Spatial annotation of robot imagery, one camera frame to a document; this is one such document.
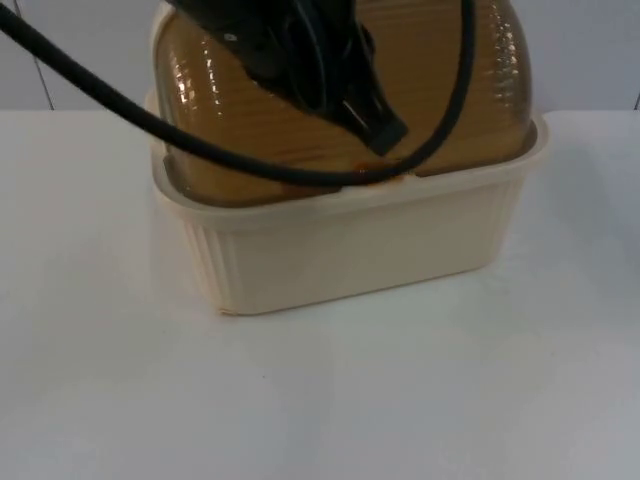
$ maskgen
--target amber plastic dome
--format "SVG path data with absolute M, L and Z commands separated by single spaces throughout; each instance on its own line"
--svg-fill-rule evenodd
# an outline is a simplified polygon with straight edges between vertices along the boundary
M 386 160 L 354 136 L 305 115 L 250 81 L 239 63 L 189 19 L 170 13 L 156 33 L 154 65 L 162 116 L 229 150 L 325 171 L 375 168 L 411 153 L 444 113 L 460 49 L 459 2 L 359 0 L 375 38 L 375 65 L 409 135 Z M 522 153 L 531 126 L 531 72 L 508 0 L 476 0 L 473 80 L 458 126 L 420 176 L 498 163 Z M 169 174 L 190 198 L 241 207 L 328 193 L 291 187 L 171 151 Z

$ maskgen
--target cream plastic container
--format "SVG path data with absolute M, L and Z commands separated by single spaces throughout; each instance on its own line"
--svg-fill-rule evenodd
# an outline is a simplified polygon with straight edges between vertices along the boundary
M 160 203 L 182 223 L 204 295 L 223 313 L 260 314 L 490 263 L 525 177 L 547 157 L 547 125 L 540 116 L 534 124 L 531 148 L 512 161 L 278 204 L 188 199 L 169 180 L 158 142 L 153 179 Z

